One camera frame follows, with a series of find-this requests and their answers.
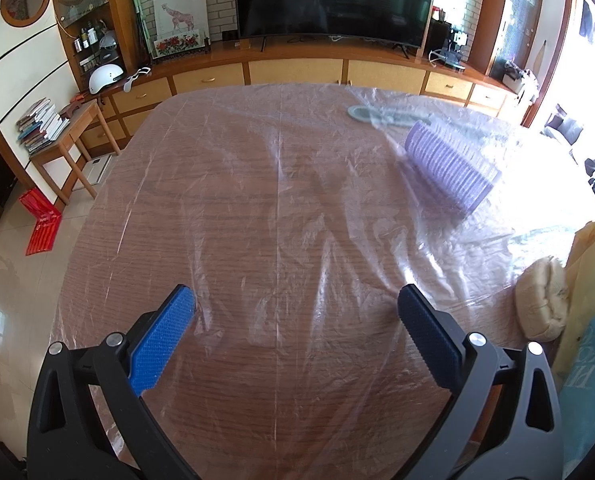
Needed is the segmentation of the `white helmet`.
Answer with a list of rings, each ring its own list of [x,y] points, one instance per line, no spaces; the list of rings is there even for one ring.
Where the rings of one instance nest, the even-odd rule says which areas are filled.
[[[104,88],[113,86],[122,80],[125,70],[117,64],[108,63],[96,68],[89,77],[89,93],[92,96],[100,93]]]

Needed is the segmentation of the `white paper ball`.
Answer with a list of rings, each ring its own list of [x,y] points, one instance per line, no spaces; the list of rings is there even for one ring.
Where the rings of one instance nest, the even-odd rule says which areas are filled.
[[[525,269],[514,286],[514,304],[527,339],[558,339],[567,325],[569,312],[569,290],[560,260],[540,258]]]

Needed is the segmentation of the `black coffee machine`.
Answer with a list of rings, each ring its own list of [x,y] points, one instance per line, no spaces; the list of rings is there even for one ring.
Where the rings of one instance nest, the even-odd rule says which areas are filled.
[[[462,63],[462,49],[467,42],[467,33],[447,22],[443,9],[433,6],[425,43],[427,61],[433,66],[442,64],[463,73],[465,64]]]

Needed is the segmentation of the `flower picture frame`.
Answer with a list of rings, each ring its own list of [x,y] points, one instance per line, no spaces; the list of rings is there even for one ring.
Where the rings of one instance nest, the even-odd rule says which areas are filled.
[[[153,42],[153,58],[167,58],[205,48],[205,37],[201,30],[191,29]]]

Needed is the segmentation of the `small wooden side table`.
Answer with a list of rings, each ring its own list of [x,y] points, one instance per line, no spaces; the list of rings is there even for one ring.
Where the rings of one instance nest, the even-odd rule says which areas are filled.
[[[46,166],[49,162],[53,162],[59,158],[64,159],[67,162],[67,165],[70,167],[70,171],[75,175],[77,180],[82,185],[84,185],[84,188],[93,198],[96,198],[96,190],[88,181],[87,177],[78,166],[76,160],[70,156],[70,149],[73,146],[76,146],[78,151],[80,151],[80,154],[84,156],[84,159],[91,159],[88,150],[84,146],[84,143],[81,142],[80,138],[95,120],[98,121],[99,126],[102,128],[104,136],[106,136],[106,140],[111,144],[114,153],[119,155],[119,145],[113,136],[112,130],[110,129],[110,126],[108,125],[97,100],[88,101],[82,104],[81,107],[78,107],[77,110],[74,111],[73,116],[70,118],[68,125],[62,130],[55,141],[46,148],[43,148],[42,150],[30,155],[30,162],[34,165],[35,170],[39,172],[40,176],[43,177],[43,179],[50,186],[50,189],[55,192],[56,196],[58,196],[58,199],[64,205],[68,205],[70,203],[70,193],[65,193],[62,188],[56,184],[55,180],[50,176],[44,166]]]

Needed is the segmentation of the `stack of books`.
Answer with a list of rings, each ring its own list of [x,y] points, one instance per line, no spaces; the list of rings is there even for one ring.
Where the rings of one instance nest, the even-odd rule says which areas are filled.
[[[15,123],[17,142],[33,155],[52,144],[70,124],[70,120],[56,110],[49,98],[43,98],[26,110]]]

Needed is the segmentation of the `light blue plastic bag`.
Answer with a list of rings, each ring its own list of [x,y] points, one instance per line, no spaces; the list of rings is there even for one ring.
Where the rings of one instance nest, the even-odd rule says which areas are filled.
[[[595,445],[595,317],[578,347],[559,394],[563,432],[563,478],[570,478]]]

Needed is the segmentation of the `wooden TV cabinet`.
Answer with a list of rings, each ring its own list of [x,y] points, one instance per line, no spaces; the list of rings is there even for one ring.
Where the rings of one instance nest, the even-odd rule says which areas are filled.
[[[473,108],[514,124],[529,104],[493,78],[468,67],[462,72],[405,55],[376,42],[302,37],[217,42],[207,53],[176,56],[154,64],[151,73],[96,96],[116,142],[125,148],[151,110],[178,93],[251,84],[346,84],[421,94]]]

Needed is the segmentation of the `red plastic crate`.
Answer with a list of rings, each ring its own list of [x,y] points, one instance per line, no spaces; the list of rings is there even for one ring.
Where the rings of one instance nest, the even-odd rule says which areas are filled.
[[[20,203],[35,219],[26,255],[50,252],[62,221],[61,211],[43,195],[39,188],[33,188],[23,193],[20,196]]]

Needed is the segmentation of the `giraffe picture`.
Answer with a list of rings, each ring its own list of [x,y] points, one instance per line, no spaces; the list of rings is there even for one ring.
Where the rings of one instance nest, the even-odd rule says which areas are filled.
[[[199,32],[209,37],[206,0],[154,0],[156,38],[180,32]]]

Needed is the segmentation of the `yellow paper bag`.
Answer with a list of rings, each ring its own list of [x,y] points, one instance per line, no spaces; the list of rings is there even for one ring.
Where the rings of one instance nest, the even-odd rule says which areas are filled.
[[[558,389],[569,378],[590,321],[595,317],[595,222],[588,222],[574,237],[565,284],[569,290],[567,325],[551,370]]]

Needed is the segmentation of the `clear plastic table cover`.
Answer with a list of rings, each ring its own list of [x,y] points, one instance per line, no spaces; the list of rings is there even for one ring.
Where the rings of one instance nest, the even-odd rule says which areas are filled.
[[[592,221],[563,148],[467,108],[335,84],[183,93],[96,196],[52,335],[97,344],[185,284],[198,310],[144,398],[202,477],[388,479],[447,400],[399,289],[520,348],[515,280]]]

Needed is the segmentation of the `glass display cabinet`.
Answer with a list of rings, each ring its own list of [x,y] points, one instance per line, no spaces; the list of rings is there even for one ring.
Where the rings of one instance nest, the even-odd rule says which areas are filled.
[[[134,70],[141,60],[134,0],[53,0],[60,37],[81,91],[100,65]]]

